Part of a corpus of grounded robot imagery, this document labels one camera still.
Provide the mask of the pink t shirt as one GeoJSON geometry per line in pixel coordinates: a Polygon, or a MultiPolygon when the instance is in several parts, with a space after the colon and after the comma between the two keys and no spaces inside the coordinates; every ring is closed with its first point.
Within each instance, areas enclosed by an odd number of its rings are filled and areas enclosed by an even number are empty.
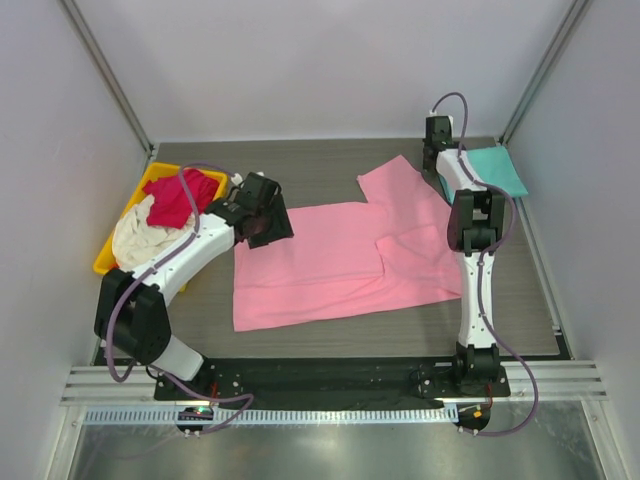
{"type": "Polygon", "coordinates": [[[402,156],[357,182],[364,201],[292,208],[293,237],[235,247],[235,331],[460,297],[460,270],[446,242],[450,208],[441,196],[402,156]]]}

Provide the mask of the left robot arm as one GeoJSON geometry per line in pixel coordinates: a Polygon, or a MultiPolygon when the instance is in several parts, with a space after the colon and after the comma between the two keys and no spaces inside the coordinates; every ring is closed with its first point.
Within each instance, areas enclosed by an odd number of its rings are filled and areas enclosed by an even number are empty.
{"type": "Polygon", "coordinates": [[[105,343],[112,378],[118,373],[113,352],[128,355],[134,364],[154,368],[188,398],[204,398],[212,387],[205,358],[172,332],[168,307],[179,290],[211,261],[238,243],[254,249],[293,237],[282,188],[259,173],[249,173],[239,185],[200,210],[180,170],[178,181],[194,215],[194,226],[176,244],[133,271],[119,268],[102,280],[95,334],[105,343]]]}

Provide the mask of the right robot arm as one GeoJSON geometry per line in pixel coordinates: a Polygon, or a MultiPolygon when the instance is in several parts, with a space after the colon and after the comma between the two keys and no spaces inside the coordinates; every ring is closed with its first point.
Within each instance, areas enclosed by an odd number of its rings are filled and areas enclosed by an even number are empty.
{"type": "Polygon", "coordinates": [[[506,372],[493,330],[492,272],[495,246],[502,239],[505,196],[488,186],[453,139],[452,118],[425,119],[423,168],[453,190],[446,241],[460,268],[461,321],[450,385],[460,396],[507,397],[506,372]]]}

